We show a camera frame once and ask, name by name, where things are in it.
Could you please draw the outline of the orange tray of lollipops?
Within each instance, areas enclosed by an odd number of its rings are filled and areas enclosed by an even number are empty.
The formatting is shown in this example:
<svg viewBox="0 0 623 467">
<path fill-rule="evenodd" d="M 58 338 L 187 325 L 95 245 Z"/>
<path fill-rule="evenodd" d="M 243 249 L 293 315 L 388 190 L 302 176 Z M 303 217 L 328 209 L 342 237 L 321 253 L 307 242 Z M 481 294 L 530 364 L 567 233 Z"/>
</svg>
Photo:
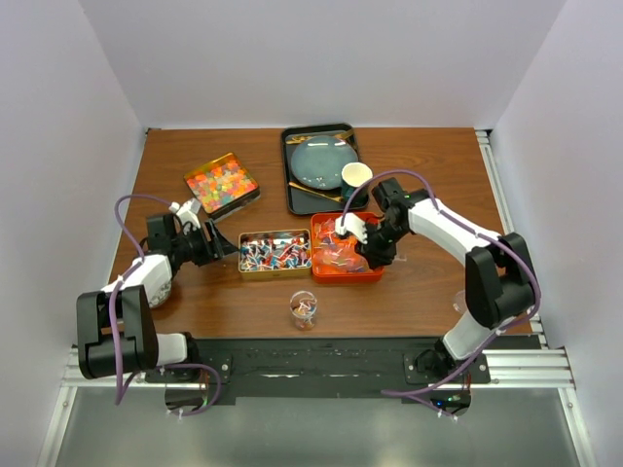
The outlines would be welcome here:
<svg viewBox="0 0 623 467">
<path fill-rule="evenodd" d="M 340 212 L 311 216 L 311 272 L 321 284 L 373 283 L 381 280 L 384 268 L 371 269 L 355 251 L 357 238 L 335 234 L 335 221 Z"/>
</svg>

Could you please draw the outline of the gold tin of gummy candies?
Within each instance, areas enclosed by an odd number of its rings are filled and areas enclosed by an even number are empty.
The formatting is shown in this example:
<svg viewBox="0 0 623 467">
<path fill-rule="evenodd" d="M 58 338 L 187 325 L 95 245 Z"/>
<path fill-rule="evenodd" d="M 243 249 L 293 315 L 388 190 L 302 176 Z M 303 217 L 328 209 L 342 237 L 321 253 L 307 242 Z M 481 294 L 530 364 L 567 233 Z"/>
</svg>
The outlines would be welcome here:
<svg viewBox="0 0 623 467">
<path fill-rule="evenodd" d="M 258 182 L 230 152 L 183 175 L 183 180 L 212 220 L 224 218 L 258 199 Z"/>
</svg>

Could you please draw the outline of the clear plastic scoop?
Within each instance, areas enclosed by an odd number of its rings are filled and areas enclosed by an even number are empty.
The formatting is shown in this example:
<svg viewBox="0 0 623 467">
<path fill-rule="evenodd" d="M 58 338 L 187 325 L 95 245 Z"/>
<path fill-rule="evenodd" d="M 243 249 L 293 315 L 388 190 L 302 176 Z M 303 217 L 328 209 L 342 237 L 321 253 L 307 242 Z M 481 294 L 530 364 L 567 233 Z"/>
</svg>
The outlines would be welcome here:
<svg viewBox="0 0 623 467">
<path fill-rule="evenodd" d="M 321 244 L 314 249 L 312 268 L 318 274 L 363 273 L 370 270 L 366 260 L 353 248 Z"/>
</svg>

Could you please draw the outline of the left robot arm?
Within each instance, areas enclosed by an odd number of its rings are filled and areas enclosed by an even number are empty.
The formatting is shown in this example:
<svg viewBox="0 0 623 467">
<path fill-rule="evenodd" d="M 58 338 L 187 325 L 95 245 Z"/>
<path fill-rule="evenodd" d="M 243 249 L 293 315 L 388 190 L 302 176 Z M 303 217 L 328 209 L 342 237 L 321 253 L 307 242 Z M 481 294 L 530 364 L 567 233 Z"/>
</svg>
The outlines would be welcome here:
<svg viewBox="0 0 623 467">
<path fill-rule="evenodd" d="M 180 381 L 201 372 L 202 359 L 188 333 L 159 334 L 151 310 L 167 300 L 172 279 L 186 263 L 202 267 L 238 249 L 212 221 L 176 227 L 168 213 L 147 219 L 147 247 L 129 271 L 77 299 L 77 349 L 83 377 L 95 379 L 166 366 Z"/>
</svg>

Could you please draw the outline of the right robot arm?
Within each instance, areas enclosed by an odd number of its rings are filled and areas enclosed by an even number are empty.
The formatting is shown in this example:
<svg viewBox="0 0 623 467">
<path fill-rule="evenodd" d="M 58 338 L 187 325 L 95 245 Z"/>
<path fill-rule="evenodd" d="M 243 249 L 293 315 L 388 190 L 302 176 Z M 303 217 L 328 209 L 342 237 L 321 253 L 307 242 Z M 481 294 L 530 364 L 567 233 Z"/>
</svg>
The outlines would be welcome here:
<svg viewBox="0 0 623 467">
<path fill-rule="evenodd" d="M 442 382 L 457 381 L 489 343 L 540 306 L 542 292 L 526 241 L 517 233 L 499 234 L 457 215 L 428 188 L 407 192 L 390 178 L 372 195 L 382 211 L 378 222 L 345 211 L 336 223 L 338 234 L 355 236 L 355 250 L 371 269 L 390 265 L 407 234 L 431 240 L 464 268 L 466 310 L 415 359 L 418 371 Z"/>
</svg>

